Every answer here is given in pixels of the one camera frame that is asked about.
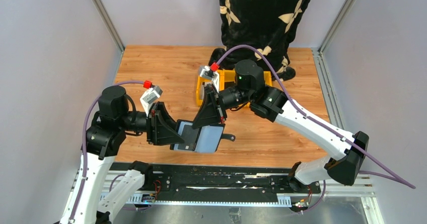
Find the black card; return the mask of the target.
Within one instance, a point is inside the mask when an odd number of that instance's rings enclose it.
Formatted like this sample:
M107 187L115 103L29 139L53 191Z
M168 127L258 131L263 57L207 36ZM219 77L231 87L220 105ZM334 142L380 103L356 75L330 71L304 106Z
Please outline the black card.
M181 131L184 143L178 144L177 150L195 151L200 132L200 128L192 128L191 125L184 125Z

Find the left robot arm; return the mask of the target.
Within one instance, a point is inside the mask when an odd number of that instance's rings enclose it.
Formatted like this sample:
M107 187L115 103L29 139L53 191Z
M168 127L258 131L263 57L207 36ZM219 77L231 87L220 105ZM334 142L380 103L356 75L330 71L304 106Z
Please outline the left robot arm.
M152 145L184 143L176 131L176 122L159 100L160 87L149 81L143 82L143 87L142 111L137 111L124 84L117 83L96 98L97 112L87 112L93 119L86 117L84 121L79 174L61 223L113 223L134 192L154 184L153 166L136 161L120 182L101 197L107 174L128 135L146 133Z

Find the black floral blanket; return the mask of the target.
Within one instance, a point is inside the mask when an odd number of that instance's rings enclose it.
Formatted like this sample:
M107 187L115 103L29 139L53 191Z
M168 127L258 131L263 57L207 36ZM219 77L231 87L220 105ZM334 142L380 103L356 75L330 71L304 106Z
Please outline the black floral blanket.
M262 60L266 57L281 81L293 79L296 71L290 67L288 49L310 1L219 0L223 47L212 52L209 65L218 62L231 48L249 45L257 52L237 49L222 61L220 69L232 70L238 61L250 59L269 71Z

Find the middle yellow bin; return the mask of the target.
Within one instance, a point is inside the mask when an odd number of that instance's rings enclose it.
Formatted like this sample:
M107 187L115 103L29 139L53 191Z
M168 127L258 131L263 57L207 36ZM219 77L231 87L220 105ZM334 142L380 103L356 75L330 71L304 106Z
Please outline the middle yellow bin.
M234 70L220 71L219 97L227 110L239 111L249 102L249 90L240 81Z

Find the yellow bin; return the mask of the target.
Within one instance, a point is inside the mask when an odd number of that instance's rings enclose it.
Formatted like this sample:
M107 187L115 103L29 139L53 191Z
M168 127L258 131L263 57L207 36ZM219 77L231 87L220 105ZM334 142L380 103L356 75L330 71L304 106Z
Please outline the yellow bin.
M270 72L270 71L264 71L264 72L263 72L263 77L264 77L265 84L266 84L267 86L272 87L272 86L273 86L273 84L272 84L272 76L271 76L271 72Z
M220 71L219 97L227 110L239 111L249 102L249 90L240 81L234 70Z
M204 99L204 85L210 83L210 80L203 77L197 77L197 84L195 90L195 102L197 106L201 106Z

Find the right yellow bin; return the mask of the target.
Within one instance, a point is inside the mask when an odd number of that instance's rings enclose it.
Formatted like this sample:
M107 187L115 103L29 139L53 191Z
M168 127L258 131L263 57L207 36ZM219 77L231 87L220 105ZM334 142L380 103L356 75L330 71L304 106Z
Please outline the right yellow bin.
M273 86L273 84L272 84L272 76L271 76L271 72L270 72L270 71L264 71L264 72L263 72L263 77L264 77L265 84L266 84L267 86L272 87L272 86Z

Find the left yellow bin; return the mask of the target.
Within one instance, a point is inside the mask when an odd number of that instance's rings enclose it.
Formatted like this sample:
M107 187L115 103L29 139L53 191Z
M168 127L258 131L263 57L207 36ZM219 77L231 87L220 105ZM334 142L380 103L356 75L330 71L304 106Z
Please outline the left yellow bin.
M195 102L197 106L201 106L204 99L204 85L210 83L210 80L203 77L197 77L197 84L195 90Z

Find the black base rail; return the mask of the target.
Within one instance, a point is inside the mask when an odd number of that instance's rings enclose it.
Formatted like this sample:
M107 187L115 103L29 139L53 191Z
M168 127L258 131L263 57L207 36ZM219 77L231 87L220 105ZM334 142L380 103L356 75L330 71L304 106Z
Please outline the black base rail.
M294 191L285 168L154 164L151 181L131 194L131 204L292 207L319 194L318 182Z

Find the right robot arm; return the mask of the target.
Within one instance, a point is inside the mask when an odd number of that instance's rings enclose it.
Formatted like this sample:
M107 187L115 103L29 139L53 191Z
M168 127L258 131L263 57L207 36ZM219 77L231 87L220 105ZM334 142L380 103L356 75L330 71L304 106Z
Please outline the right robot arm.
M219 77L217 70L216 64L199 68L199 76L210 83L204 86L204 99L193 120L194 128L224 123L227 110L249 104L255 115L297 131L327 152L326 157L293 165L287 183L295 191L328 179L346 186L355 183L369 142L366 133L345 131L304 110L283 90L267 85L263 69L252 60L238 62L235 85L221 91L214 84Z

